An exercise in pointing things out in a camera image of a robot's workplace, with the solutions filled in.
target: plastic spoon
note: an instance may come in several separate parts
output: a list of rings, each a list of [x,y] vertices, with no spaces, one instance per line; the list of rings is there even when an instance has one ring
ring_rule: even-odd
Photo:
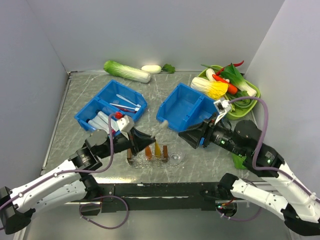
[[[140,105],[140,104],[135,104],[135,103],[133,103],[132,101],[126,99],[124,96],[121,96],[120,94],[116,94],[116,96],[117,96],[118,98],[126,101],[127,103],[130,103],[130,104],[132,104],[132,105],[134,105],[134,106],[136,106],[136,107],[138,107],[138,108],[141,108],[141,105]]]

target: robotic arm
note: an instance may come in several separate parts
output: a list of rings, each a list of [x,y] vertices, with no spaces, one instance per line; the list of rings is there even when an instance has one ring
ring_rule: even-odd
[[[297,179],[274,148],[263,143],[255,159],[262,131],[251,120],[239,121],[234,130],[225,127],[220,120],[230,110],[230,102],[218,100],[214,104],[220,113],[218,117],[214,114],[180,132],[179,136],[195,149],[201,143],[204,148],[214,143],[240,157],[246,156],[243,165],[271,184],[282,196],[261,190],[230,173],[222,177],[220,187],[235,198],[248,200],[274,213],[284,220],[289,229],[300,235],[320,235],[320,200],[316,194]]]
[[[316,194],[295,177],[275,149],[261,142],[263,131],[252,121],[240,121],[231,130],[220,121],[230,109],[230,102],[218,100],[214,104],[220,113],[218,117],[212,115],[180,132],[179,136],[195,149],[200,144],[205,148],[215,143],[240,157],[246,156],[243,165],[270,183],[282,196],[256,188],[230,173],[222,177],[219,187],[235,198],[248,200],[271,211],[300,235],[320,235],[320,200]],[[117,123],[121,134],[113,138],[114,153],[131,149],[136,155],[155,142],[154,137],[136,130],[130,117],[124,116]],[[261,148],[256,151],[260,142]],[[112,160],[106,168],[95,171],[102,166],[100,159],[113,155],[110,144],[107,133],[97,130],[85,140],[82,148],[52,171],[20,187],[1,188],[0,219],[5,233],[23,229],[38,214],[64,203],[96,197],[99,187],[90,174],[109,168]]]
[[[133,155],[142,151],[156,139],[136,130],[134,121],[124,116],[117,121],[121,134],[113,138],[113,152],[131,149]],[[102,166],[100,159],[111,155],[108,134],[96,130],[85,140],[82,148],[58,167],[23,186],[0,189],[0,219],[6,234],[26,227],[38,214],[64,203],[96,197],[99,187],[91,173]]]

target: bok choy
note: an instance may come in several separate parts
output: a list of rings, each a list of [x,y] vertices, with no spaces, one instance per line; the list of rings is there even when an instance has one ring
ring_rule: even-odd
[[[246,91],[250,97],[257,95],[256,90],[247,84],[247,81],[233,64],[226,66],[220,75],[225,79],[229,79],[230,83],[241,91]]]

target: white radish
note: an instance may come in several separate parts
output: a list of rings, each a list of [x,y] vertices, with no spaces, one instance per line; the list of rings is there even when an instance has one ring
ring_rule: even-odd
[[[208,68],[205,71],[205,76],[206,78],[209,80],[209,82],[215,82],[216,80],[214,79],[214,77],[212,76],[212,74],[216,75],[215,71],[211,68]]]
[[[146,71],[150,74],[158,74],[161,72],[161,66],[159,65],[145,65],[141,68],[141,70]]]

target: metal frame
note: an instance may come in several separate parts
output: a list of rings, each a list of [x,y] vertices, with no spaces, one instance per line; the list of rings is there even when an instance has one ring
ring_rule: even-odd
[[[261,182],[260,189],[272,192],[273,187]],[[171,182],[171,183],[105,183],[99,184],[103,196],[123,198],[130,210],[180,210],[201,209],[215,211],[217,204],[229,202],[233,196],[226,191],[218,190],[218,182]],[[235,203],[247,203],[247,200],[236,199]],[[102,213],[122,211],[112,198],[102,201]]]
[[[60,116],[61,116],[62,108],[64,107],[64,104],[65,104],[65,100],[66,100],[67,93],[68,93],[68,90],[69,90],[70,82],[71,82],[71,78],[70,78],[70,75],[69,75],[68,80],[66,82],[65,90],[64,90],[64,93],[63,93],[63,96],[62,96],[62,99],[61,99],[59,111],[58,111],[57,117],[55,119],[55,124],[54,124],[53,132],[52,132],[52,135],[51,135],[51,139],[50,139],[50,142],[49,142],[49,147],[48,147],[48,149],[46,151],[44,162],[42,164],[42,170],[41,170],[41,174],[40,174],[41,176],[43,174],[45,174],[45,170],[46,170],[49,154],[50,154],[50,151],[51,151],[52,144],[54,142],[54,138],[55,138],[55,135],[56,135],[59,119],[60,119]]]

